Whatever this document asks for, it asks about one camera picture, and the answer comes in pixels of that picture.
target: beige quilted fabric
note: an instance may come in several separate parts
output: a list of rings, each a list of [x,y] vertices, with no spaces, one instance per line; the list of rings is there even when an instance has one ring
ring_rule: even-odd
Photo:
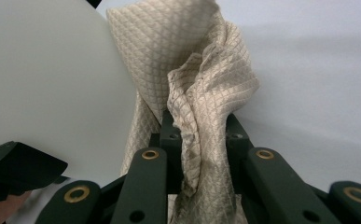
[[[245,222],[230,181],[225,124],[258,80],[238,28],[213,0],[145,0],[109,9],[107,18],[138,90],[121,172],[160,131],[168,108],[183,137],[185,176],[169,221]]]

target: white backdrop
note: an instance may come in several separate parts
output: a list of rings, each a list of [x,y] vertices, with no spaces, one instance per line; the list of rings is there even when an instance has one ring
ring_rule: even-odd
[[[98,11],[133,2],[104,0]],[[361,1],[217,3],[243,31],[261,81],[236,112],[253,143],[319,189],[361,183]]]

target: fabric fold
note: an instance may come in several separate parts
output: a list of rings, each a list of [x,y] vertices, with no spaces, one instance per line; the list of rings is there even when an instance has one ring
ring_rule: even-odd
[[[138,91],[121,172],[168,108],[183,138],[185,177],[171,222],[240,222],[225,125],[258,88],[240,31],[211,0],[146,0],[109,9],[107,18]]]

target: cloth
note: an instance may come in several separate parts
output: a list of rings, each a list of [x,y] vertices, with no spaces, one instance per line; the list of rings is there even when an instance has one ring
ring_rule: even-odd
[[[160,131],[168,108],[183,138],[184,172],[169,221],[245,222],[231,185],[225,125],[259,84],[238,28],[212,0],[145,0],[111,8],[107,18],[137,89],[121,172]]]

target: white curved surface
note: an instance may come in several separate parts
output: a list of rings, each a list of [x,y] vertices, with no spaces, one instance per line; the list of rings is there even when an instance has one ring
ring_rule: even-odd
[[[136,0],[104,0],[100,13]],[[305,182],[361,183],[361,3],[217,0],[261,82],[236,113],[253,143],[279,151]]]
[[[135,88],[86,1],[0,1],[0,144],[20,141],[101,186],[118,178]]]

